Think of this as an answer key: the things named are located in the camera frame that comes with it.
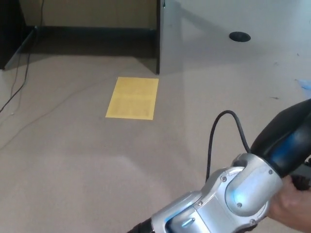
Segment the yellow paper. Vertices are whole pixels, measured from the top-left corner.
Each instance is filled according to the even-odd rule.
[[[159,79],[119,77],[108,118],[153,120]]]

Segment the beige carpet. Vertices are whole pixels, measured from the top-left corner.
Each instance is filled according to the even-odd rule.
[[[310,12],[307,0],[167,0],[152,121],[105,118],[118,76],[155,77],[137,59],[32,56],[20,103],[0,115],[0,232],[122,233],[200,189],[219,112],[235,111],[251,144],[304,99],[295,79],[310,78]],[[1,104],[14,74],[0,73]],[[244,152],[233,119],[220,123],[213,171]],[[253,232],[293,231],[264,220]]]

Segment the screw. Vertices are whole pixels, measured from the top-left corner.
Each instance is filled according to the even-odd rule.
[[[220,180],[221,180],[222,182],[226,182],[226,181],[227,181],[227,177],[226,177],[226,176],[221,176]]]
[[[250,223],[252,226],[256,225],[256,221],[255,221],[254,219],[251,219],[251,220],[249,221],[249,223]]]

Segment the black cable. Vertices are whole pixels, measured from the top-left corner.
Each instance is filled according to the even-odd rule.
[[[215,119],[214,123],[213,123],[213,126],[212,126],[212,129],[210,131],[210,136],[209,136],[209,142],[208,142],[208,153],[207,153],[207,170],[206,170],[206,179],[205,179],[205,182],[209,179],[209,174],[210,174],[210,163],[211,163],[211,155],[212,155],[212,144],[213,144],[213,137],[214,137],[214,133],[215,133],[215,129],[216,129],[216,126],[217,126],[217,123],[218,121],[220,120],[220,118],[225,115],[225,114],[230,114],[234,117],[235,119],[235,122],[237,123],[237,126],[238,126],[238,130],[239,130],[239,133],[240,133],[240,137],[241,137],[241,140],[242,140],[242,143],[244,145],[244,148],[246,150],[247,153],[250,153],[251,150],[250,148],[248,147],[248,144],[246,142],[246,139],[245,139],[245,135],[244,135],[244,132],[243,132],[243,129],[242,129],[242,125],[240,123],[240,120],[238,118],[238,116],[231,110],[225,110],[223,112],[221,112]]]
[[[37,28],[36,30],[36,38],[35,38],[35,41],[32,45],[32,47],[30,48],[29,50],[29,53],[28,53],[28,57],[27,57],[27,65],[26,65],[26,71],[25,71],[25,77],[24,77],[24,82],[23,84],[20,86],[20,88],[12,95],[11,94],[11,97],[9,98],[9,100],[3,105],[3,107],[0,109],[0,113],[4,110],[4,108],[11,102],[11,100],[21,91],[21,89],[25,86],[26,82],[27,82],[27,74],[28,74],[28,69],[29,69],[29,63],[30,63],[30,56],[32,54],[32,50],[34,49],[34,47],[37,45],[37,42],[38,42],[38,39],[39,39],[39,30],[40,28],[42,27],[42,22],[43,22],[43,6],[44,6],[44,1],[45,0],[42,0],[42,4],[41,4],[41,18],[40,18],[40,26],[39,28]]]

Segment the robotic arm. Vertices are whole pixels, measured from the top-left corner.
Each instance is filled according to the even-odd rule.
[[[215,171],[200,191],[186,193],[128,233],[243,233],[269,210],[270,198],[292,175],[298,189],[311,186],[311,100],[280,112],[248,153]]]

